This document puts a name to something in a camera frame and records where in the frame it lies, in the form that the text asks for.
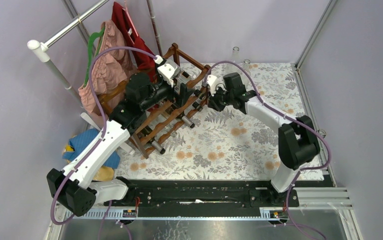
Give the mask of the blue cloth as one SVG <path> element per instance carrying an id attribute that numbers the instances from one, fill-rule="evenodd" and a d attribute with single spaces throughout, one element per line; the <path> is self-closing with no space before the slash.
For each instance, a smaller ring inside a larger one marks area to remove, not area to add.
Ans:
<path id="1" fill-rule="evenodd" d="M 69 162 L 75 160 L 75 158 L 85 150 L 98 133 L 99 131 L 97 129 L 91 128 L 70 138 L 62 152 L 62 159 Z M 120 156 L 116 153 L 116 151 L 113 151 L 103 166 L 116 169 L 119 166 L 120 160 Z"/>

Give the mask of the floral tablecloth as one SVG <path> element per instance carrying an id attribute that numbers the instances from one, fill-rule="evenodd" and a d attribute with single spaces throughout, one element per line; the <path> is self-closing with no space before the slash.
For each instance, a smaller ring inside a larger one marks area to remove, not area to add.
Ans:
<path id="1" fill-rule="evenodd" d="M 263 100 L 288 115 L 305 115 L 291 63 L 251 63 L 245 67 Z M 261 121 L 232 106 L 206 106 L 161 143 L 148 158 L 118 150 L 116 177 L 129 180 L 270 180 L 280 166 L 278 136 Z"/>

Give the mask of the brown wooden wine rack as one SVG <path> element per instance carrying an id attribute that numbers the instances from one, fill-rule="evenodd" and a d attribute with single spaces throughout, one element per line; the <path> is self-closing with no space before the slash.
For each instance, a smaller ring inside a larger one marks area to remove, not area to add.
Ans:
<path id="1" fill-rule="evenodd" d="M 193 64 L 201 69 L 205 75 L 209 72 L 210 66 L 203 65 L 187 53 L 179 49 L 176 43 L 173 43 L 163 56 L 164 59 L 171 59 L 180 67 L 181 64 Z M 157 82 L 161 82 L 163 77 L 156 73 Z M 194 86 L 199 82 L 201 76 L 187 84 L 187 87 Z M 133 74 L 129 80 L 118 84 L 114 91 L 99 96 L 99 102 L 104 112 L 110 120 L 116 120 L 130 133 L 129 140 L 139 150 L 143 157 L 148 158 L 149 154 L 155 151 L 147 142 L 156 136 L 157 141 L 162 145 L 172 133 L 179 127 L 185 125 L 182 120 L 176 117 L 184 112 L 188 118 L 197 113 L 192 104 L 195 101 L 202 102 L 204 107 L 208 102 L 208 90 L 201 87 L 200 91 L 195 90 L 194 94 L 188 99 L 183 107 L 174 105 L 169 100 L 163 100 L 152 104 L 152 83 L 148 74 L 139 71 Z"/>

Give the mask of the clear bottle black cap front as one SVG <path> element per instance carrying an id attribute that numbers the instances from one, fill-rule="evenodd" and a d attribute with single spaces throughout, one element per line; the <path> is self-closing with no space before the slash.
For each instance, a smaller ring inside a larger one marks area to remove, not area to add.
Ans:
<path id="1" fill-rule="evenodd" d="M 203 105 L 202 105 L 202 102 L 201 101 L 195 101 L 193 104 L 192 104 L 193 108 L 195 110 L 197 110 L 198 112 L 201 112 L 203 110 Z"/>

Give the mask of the silver clothes rail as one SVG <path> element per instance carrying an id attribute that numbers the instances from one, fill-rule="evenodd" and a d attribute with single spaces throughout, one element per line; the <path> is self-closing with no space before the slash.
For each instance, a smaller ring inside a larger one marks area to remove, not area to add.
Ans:
<path id="1" fill-rule="evenodd" d="M 67 90 L 80 106 L 82 103 L 79 93 L 73 88 L 72 84 L 67 80 L 60 69 L 53 63 L 48 51 L 53 45 L 75 29 L 78 30 L 82 40 L 87 44 L 89 42 L 90 33 L 87 30 L 84 21 L 108 2 L 108 0 L 98 0 L 84 12 L 80 13 L 72 0 L 63 0 L 62 3 L 71 17 L 71 20 L 48 40 L 42 42 L 31 39 L 26 44 L 27 48 L 31 50 L 33 54 L 52 72 L 64 89 Z"/>

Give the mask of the clear bottle black cap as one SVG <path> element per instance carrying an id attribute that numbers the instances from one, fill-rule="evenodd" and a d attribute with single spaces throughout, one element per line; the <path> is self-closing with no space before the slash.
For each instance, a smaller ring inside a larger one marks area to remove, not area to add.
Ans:
<path id="1" fill-rule="evenodd" d="M 189 89 L 193 89 L 194 91 L 198 90 L 201 91 L 202 87 L 202 80 L 205 75 L 202 69 L 198 68 L 197 66 L 193 65 L 192 63 L 182 63 L 180 65 L 181 73 L 178 76 L 177 83 L 179 85 L 181 84 L 188 84 L 189 82 L 193 82 L 197 80 L 199 77 L 199 82 L 196 82 L 194 86 L 188 86 Z"/>
<path id="2" fill-rule="evenodd" d="M 202 102 L 201 101 L 195 101 L 193 104 L 192 104 L 193 108 L 195 110 L 197 110 L 198 112 L 201 112 L 203 110 L 203 105 L 202 105 Z"/>

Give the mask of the clear round bottle back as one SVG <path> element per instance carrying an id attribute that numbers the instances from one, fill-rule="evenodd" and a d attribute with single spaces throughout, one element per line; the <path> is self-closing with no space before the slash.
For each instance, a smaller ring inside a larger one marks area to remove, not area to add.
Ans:
<path id="1" fill-rule="evenodd" d="M 251 70 L 251 61 L 249 59 L 244 59 L 243 60 L 243 65 L 242 65 L 243 69 L 245 70 L 245 72 L 247 74 L 251 74 L 250 70 Z"/>

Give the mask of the red hanging garment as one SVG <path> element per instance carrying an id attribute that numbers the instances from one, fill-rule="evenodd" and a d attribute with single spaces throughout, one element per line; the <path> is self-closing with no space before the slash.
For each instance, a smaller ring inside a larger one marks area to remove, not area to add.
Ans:
<path id="1" fill-rule="evenodd" d="M 118 2 L 114 2 L 112 6 L 111 20 L 120 30 L 124 37 L 125 44 L 128 47 L 137 48 L 151 55 L 154 53 L 148 48 L 144 40 L 138 34 L 134 23 L 128 13 L 128 10 Z M 156 65 L 154 59 L 144 53 L 132 51 L 136 67 L 141 72 L 146 72 L 152 83 L 158 81 L 156 75 Z"/>

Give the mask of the clear tall bottle back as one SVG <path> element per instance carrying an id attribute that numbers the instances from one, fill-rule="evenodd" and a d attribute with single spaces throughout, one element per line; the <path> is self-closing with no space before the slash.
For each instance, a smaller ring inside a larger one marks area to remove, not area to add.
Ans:
<path id="1" fill-rule="evenodd" d="M 228 68 L 235 67 L 240 64 L 240 48 L 238 46 L 234 46 L 231 51 L 231 56 L 229 58 L 229 63 L 226 64 Z"/>

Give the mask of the green wine bottle silver neck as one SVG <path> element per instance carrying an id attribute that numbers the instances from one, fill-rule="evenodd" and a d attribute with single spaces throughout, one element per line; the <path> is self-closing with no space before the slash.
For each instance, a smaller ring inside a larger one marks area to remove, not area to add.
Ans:
<path id="1" fill-rule="evenodd" d="M 178 120 L 181 120 L 187 127 L 189 127 L 190 129 L 193 129 L 196 125 L 195 123 L 189 118 L 186 116 L 185 112 L 181 112 L 177 117 L 176 119 Z"/>

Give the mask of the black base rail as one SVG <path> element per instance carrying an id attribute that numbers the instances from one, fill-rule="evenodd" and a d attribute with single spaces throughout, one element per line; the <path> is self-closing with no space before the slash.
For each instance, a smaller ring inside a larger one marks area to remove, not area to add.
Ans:
<path id="1" fill-rule="evenodd" d="M 284 193 L 275 193 L 267 180 L 138 180 L 125 179 L 129 190 L 121 200 L 104 206 L 142 207 L 233 205 L 244 208 L 278 208 L 286 204 Z"/>

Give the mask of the green wine bottle brown label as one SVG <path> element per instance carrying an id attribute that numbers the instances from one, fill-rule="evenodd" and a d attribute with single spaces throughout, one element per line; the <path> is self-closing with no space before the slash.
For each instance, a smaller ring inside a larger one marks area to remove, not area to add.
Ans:
<path id="1" fill-rule="evenodd" d="M 153 147 L 161 155 L 163 155 L 166 152 L 166 149 L 158 142 L 156 136 L 150 138 L 147 144 Z"/>

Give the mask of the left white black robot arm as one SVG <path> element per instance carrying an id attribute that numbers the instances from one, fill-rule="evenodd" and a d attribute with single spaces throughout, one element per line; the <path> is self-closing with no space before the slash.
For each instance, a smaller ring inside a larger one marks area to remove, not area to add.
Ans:
<path id="1" fill-rule="evenodd" d="M 108 116 L 105 125 L 90 144 L 63 169 L 53 168 L 46 176 L 51 196 L 51 210 L 60 203 L 75 216 L 86 214 L 94 204 L 117 200 L 130 205 L 135 193 L 120 179 L 93 181 L 101 166 L 116 149 L 147 119 L 146 112 L 158 102 L 170 101 L 182 107 L 193 94 L 188 83 L 192 77 L 180 71 L 172 79 L 165 80 L 157 74 L 152 83 L 146 73 L 138 72 L 125 81 L 124 98 Z"/>

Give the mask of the clear bottle dark label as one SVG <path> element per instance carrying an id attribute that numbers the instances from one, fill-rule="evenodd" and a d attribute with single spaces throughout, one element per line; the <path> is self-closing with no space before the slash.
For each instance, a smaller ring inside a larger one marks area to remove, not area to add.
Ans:
<path id="1" fill-rule="evenodd" d="M 326 132 L 324 129 L 318 129 L 318 130 L 317 130 L 317 133 L 318 133 L 323 139 L 325 139 L 326 136 L 327 136 L 327 132 Z"/>

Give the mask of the pink hanging garment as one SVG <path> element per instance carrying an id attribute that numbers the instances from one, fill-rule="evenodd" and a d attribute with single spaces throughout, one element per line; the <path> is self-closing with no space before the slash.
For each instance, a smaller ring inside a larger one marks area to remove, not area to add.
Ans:
<path id="1" fill-rule="evenodd" d="M 121 31 L 112 20 L 102 23 L 104 32 L 99 52 L 112 48 L 125 46 L 125 39 Z M 91 119 L 102 128 L 104 119 L 92 94 L 90 84 L 93 85 L 96 95 L 111 93 L 119 83 L 129 80 L 130 76 L 137 72 L 137 68 L 131 61 L 129 52 L 124 49 L 112 50 L 100 57 L 94 64 L 91 72 L 91 81 L 86 86 L 81 86 L 78 93 L 84 110 Z"/>

